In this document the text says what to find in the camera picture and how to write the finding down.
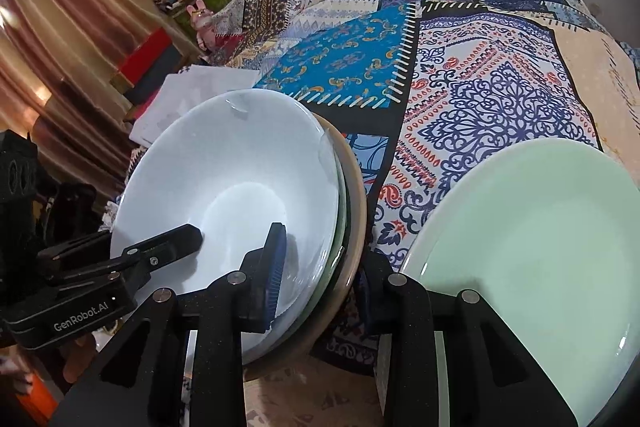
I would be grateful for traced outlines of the left hand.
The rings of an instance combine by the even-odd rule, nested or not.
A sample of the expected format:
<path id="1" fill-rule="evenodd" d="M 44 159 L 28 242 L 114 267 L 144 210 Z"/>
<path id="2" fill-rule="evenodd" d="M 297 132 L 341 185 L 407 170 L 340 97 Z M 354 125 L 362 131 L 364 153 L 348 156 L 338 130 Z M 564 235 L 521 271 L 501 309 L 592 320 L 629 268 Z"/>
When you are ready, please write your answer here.
<path id="1" fill-rule="evenodd" d="M 64 359 L 62 375 L 69 384 L 76 383 L 96 356 L 96 340 L 92 334 L 79 337 L 58 348 Z M 34 387 L 36 368 L 43 357 L 20 346 L 1 349 L 1 392 L 29 395 Z"/>

